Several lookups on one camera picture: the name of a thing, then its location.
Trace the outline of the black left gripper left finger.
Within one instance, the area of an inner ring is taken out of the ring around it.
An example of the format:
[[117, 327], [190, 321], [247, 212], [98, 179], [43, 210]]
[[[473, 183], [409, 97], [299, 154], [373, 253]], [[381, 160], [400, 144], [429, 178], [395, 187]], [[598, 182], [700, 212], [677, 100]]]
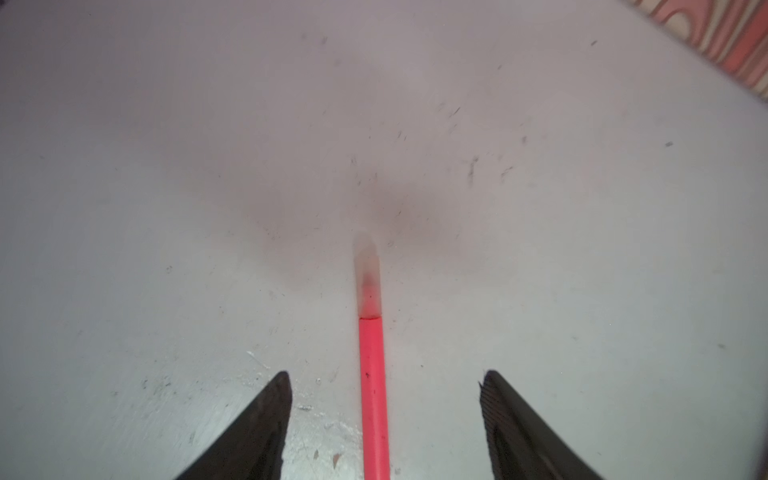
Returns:
[[281, 371], [179, 477], [279, 479], [292, 399], [289, 374]]

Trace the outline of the translucent pen cap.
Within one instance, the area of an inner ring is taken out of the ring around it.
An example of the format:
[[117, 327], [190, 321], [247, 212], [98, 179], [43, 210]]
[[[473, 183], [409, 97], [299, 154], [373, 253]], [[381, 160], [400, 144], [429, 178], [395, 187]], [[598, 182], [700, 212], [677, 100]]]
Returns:
[[358, 234], [353, 247], [358, 316], [378, 318], [382, 315], [382, 297], [377, 247], [368, 234]]

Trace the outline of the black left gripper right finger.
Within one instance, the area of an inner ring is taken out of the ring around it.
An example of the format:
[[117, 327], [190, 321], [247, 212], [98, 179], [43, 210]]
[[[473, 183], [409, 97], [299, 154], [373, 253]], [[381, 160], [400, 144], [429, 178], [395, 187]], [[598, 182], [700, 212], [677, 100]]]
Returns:
[[499, 372], [485, 374], [479, 401], [496, 479], [601, 479]]

